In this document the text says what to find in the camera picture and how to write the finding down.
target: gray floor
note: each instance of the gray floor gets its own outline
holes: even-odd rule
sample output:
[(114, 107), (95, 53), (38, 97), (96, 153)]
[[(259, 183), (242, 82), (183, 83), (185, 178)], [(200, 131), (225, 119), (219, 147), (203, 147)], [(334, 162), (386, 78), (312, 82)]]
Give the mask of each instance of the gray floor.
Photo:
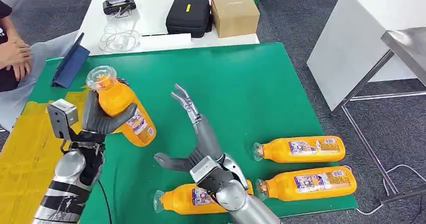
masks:
[[(77, 30), (90, 0), (3, 0), (14, 7), (13, 20), (26, 42), (33, 44)], [(261, 42), (282, 42), (326, 134), (345, 141), (342, 164), (352, 167), (362, 210), (378, 206), (385, 195), (381, 176), (343, 113), (331, 116), (306, 61), (337, 0), (261, 0), (258, 36)], [(418, 89), (412, 80), (370, 84), (366, 92)], [(425, 97), (358, 102), (350, 105), (366, 138), (377, 150), (386, 169), (407, 164), (426, 176)], [(422, 184), (413, 173), (400, 169), (391, 174), (399, 189)], [(426, 198), (413, 197), (363, 216), (355, 210), (298, 216), (284, 223), (426, 223)]]

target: metal frame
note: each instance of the metal frame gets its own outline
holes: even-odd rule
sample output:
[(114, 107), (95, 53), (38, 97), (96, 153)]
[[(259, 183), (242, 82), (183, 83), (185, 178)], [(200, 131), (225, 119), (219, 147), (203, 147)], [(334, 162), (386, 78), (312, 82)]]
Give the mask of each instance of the metal frame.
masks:
[(392, 182), (391, 178), (387, 174), (385, 168), (380, 162), (377, 155), (374, 153), (374, 150), (371, 148), (370, 143), (368, 143), (367, 139), (364, 137), (364, 134), (358, 127), (354, 118), (351, 116), (349, 110), (346, 107), (346, 104), (350, 101), (362, 101), (362, 100), (371, 100), (371, 99), (383, 99), (383, 98), (394, 98), (394, 97), (407, 97), (407, 96), (419, 96), (426, 95), (425, 91), (416, 91), (416, 92), (402, 92), (402, 93), (390, 93), (390, 94), (379, 94), (379, 95), (368, 95), (368, 96), (355, 96), (367, 82), (393, 57), (395, 54), (392, 50), (388, 50), (380, 60), (371, 68), (371, 70), (361, 79), (361, 81), (348, 93), (348, 95), (340, 102), (340, 104), (332, 111), (332, 114), (335, 115), (339, 109), (342, 109), (346, 118), (351, 123), (352, 127), (355, 129), (358, 137), (363, 143), (364, 147), (367, 149), (368, 154), (375, 162), (377, 168), (379, 169), (386, 185), (390, 189), (389, 196), (382, 196), (379, 198), (381, 204), (388, 204), (397, 200), (401, 200), (404, 198), (422, 195), (426, 193), (426, 185), (422, 185), (419, 187), (412, 188), (407, 191), (400, 192), (396, 188), (395, 184)]

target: gray robotic hand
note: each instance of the gray robotic hand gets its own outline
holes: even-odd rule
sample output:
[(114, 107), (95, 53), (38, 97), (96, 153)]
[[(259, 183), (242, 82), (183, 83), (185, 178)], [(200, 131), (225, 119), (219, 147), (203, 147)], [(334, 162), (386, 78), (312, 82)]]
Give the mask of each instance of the gray robotic hand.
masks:
[(215, 133), (205, 116), (198, 113), (188, 93), (175, 84), (172, 92), (187, 111), (194, 127), (197, 143), (186, 158), (170, 158), (157, 153), (154, 159), (163, 168), (189, 172), (198, 187), (207, 190), (212, 198), (229, 211), (239, 224), (278, 224), (280, 219), (258, 198), (249, 195), (247, 180), (240, 166), (223, 153)]
[[(47, 106), (53, 132), (63, 139), (61, 151), (64, 155), (56, 165), (33, 224), (77, 223), (80, 220), (105, 162), (105, 136), (129, 120), (136, 108), (133, 103), (119, 115), (110, 117), (100, 107), (97, 93), (89, 91), (84, 102), (83, 130), (76, 134), (71, 128), (78, 121), (74, 105), (59, 99)], [(64, 150), (66, 141), (70, 144)]]

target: orange juice bottle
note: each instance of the orange juice bottle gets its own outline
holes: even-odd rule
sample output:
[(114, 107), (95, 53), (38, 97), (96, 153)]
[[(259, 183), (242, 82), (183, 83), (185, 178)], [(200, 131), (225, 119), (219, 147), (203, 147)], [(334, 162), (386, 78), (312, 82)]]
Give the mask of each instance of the orange juice bottle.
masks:
[[(247, 180), (247, 192), (253, 195), (252, 183)], [(157, 190), (154, 195), (154, 210), (172, 210), (180, 215), (208, 214), (227, 212), (207, 194), (207, 191), (193, 184), (185, 184), (164, 193)]]
[(333, 166), (299, 170), (276, 175), (270, 180), (256, 181), (257, 196), (283, 201), (307, 200), (349, 195), (357, 189), (351, 170)]
[(255, 143), (253, 157), (256, 161), (270, 159), (278, 163), (330, 162), (345, 156), (345, 146), (337, 136), (312, 136), (281, 138), (267, 144)]
[(126, 138), (136, 146), (147, 146), (157, 134), (152, 120), (145, 111), (135, 93), (125, 84), (117, 80), (117, 72), (110, 66), (99, 66), (89, 72), (87, 86), (99, 94), (99, 104), (106, 114), (116, 116), (131, 103), (138, 108), (135, 115), (119, 127)]

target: cardboard box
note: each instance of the cardboard box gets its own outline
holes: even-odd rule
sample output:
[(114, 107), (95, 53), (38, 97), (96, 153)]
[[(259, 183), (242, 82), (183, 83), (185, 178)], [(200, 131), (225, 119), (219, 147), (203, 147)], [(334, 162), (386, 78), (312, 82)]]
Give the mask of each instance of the cardboard box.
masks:
[(219, 38), (256, 33), (260, 14), (253, 0), (211, 0), (211, 12)]

